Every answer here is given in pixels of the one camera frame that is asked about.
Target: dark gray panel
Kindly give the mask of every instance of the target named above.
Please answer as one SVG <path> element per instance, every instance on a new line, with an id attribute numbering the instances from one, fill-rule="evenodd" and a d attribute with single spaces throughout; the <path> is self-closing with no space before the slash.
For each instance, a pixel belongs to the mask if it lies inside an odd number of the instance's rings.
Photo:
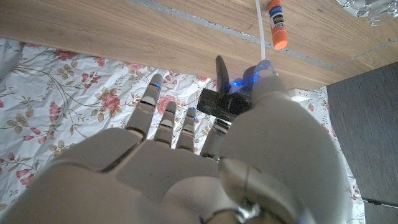
<path id="1" fill-rule="evenodd" d="M 398 62 L 327 90 L 331 123 L 363 197 L 398 203 Z"/>
<path id="2" fill-rule="evenodd" d="M 398 209 L 365 202 L 365 219 L 366 224 L 398 223 Z"/>

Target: black object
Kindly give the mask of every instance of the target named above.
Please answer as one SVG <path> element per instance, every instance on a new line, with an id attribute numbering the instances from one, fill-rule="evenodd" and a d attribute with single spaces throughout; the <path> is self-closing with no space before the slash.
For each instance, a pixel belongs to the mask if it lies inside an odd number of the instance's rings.
<path id="1" fill-rule="evenodd" d="M 252 108 L 251 90 L 255 66 L 248 68 L 239 82 L 242 86 L 230 93 L 228 71 L 221 56 L 216 58 L 217 91 L 204 89 L 200 95 L 197 109 L 219 119 L 232 122 L 239 114 Z"/>

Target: table surface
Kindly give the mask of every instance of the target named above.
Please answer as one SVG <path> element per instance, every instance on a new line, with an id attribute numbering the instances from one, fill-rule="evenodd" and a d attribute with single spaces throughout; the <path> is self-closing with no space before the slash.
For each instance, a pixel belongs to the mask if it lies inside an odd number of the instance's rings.
<path id="1" fill-rule="evenodd" d="M 312 90 L 398 61 L 396 20 L 372 27 L 333 0 L 282 7 L 289 43 L 267 48 L 267 58 L 287 88 Z M 260 60 L 254 0 L 4 0 L 1 11 L 1 37 L 176 72 L 215 78 L 221 55 L 235 79 Z"/>

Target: robot finger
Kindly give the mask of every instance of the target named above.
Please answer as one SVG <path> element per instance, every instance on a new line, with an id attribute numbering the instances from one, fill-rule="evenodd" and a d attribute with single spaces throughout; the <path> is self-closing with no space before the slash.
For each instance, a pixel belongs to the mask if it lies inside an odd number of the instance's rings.
<path id="1" fill-rule="evenodd" d="M 126 129 L 137 131 L 144 138 L 147 137 L 150 122 L 152 121 L 156 103 L 159 99 L 162 80 L 163 78 L 160 74 L 155 74 L 152 77 L 141 101 L 137 104 L 130 120 L 127 122 Z"/>
<path id="2" fill-rule="evenodd" d="M 160 120 L 160 124 L 155 133 L 155 142 L 161 142 L 167 145 L 167 147 L 171 146 L 176 109 L 177 105 L 175 102 L 170 101 L 167 104 L 162 120 Z"/>
<path id="3" fill-rule="evenodd" d="M 195 124 L 196 109 L 191 107 L 188 109 L 185 117 L 184 124 L 182 126 L 181 134 L 178 139 L 176 149 L 186 149 L 193 152 L 193 139 L 195 137 Z"/>

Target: orange cap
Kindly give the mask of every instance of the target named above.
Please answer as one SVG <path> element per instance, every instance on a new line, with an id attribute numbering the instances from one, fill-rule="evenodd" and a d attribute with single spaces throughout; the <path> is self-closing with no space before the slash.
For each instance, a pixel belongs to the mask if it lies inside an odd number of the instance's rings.
<path id="1" fill-rule="evenodd" d="M 268 4 L 268 11 L 270 11 L 274 6 L 281 6 L 280 0 L 272 0 Z M 287 45 L 287 36 L 285 26 L 280 27 L 272 27 L 271 26 L 271 34 L 272 34 L 272 42 L 274 43 L 275 50 L 280 50 L 286 47 Z"/>

